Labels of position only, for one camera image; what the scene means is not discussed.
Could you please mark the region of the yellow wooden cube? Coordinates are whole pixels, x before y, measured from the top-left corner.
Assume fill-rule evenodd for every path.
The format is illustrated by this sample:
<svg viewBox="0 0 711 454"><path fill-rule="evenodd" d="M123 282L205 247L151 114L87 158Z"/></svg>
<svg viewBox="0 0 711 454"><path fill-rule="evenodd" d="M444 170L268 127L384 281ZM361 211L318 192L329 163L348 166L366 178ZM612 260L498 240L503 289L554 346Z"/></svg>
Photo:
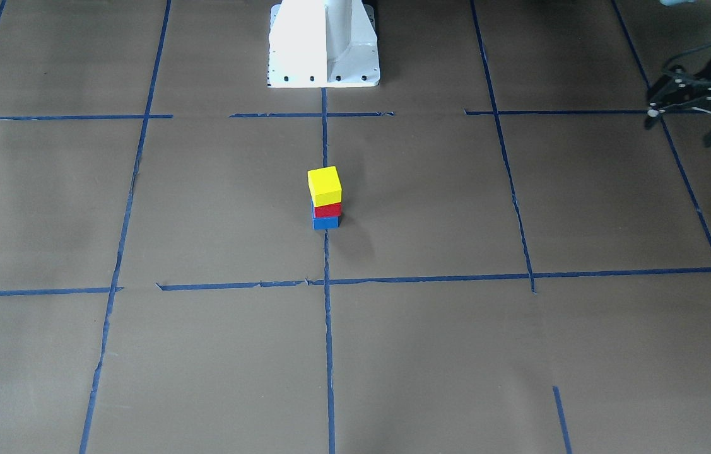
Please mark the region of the yellow wooden cube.
<svg viewBox="0 0 711 454"><path fill-rule="evenodd" d="M336 166L309 170L307 186L314 207L340 204L343 201L343 186Z"/></svg>

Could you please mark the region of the red wooden cube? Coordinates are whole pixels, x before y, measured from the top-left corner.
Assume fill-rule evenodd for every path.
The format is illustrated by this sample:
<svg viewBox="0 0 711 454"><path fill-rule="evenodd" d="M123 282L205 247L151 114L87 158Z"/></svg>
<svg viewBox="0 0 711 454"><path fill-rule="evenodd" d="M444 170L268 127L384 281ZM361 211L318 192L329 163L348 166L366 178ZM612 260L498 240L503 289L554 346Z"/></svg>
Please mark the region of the red wooden cube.
<svg viewBox="0 0 711 454"><path fill-rule="evenodd" d="M341 202L326 205L312 205L313 219L340 218L342 214L343 204Z"/></svg>

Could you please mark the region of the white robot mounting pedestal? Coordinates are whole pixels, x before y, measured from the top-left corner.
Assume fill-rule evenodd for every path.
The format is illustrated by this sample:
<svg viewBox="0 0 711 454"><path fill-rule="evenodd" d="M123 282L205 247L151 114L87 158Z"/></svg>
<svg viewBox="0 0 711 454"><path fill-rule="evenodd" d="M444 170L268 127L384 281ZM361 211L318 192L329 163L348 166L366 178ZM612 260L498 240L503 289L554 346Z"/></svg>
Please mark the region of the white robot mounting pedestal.
<svg viewBox="0 0 711 454"><path fill-rule="evenodd" d="M379 85L373 1L283 1L271 8L267 86Z"/></svg>

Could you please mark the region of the blue wooden cube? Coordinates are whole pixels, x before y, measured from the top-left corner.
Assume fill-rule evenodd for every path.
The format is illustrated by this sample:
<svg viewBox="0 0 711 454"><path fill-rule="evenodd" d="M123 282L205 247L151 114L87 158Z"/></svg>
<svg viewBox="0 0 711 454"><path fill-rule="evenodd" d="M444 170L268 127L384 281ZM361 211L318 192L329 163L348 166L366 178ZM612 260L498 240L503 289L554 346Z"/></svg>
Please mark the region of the blue wooden cube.
<svg viewBox="0 0 711 454"><path fill-rule="evenodd" d="M312 229L313 230L337 229L339 227L340 218L313 219L312 218L312 206L311 206L311 219L312 219Z"/></svg>

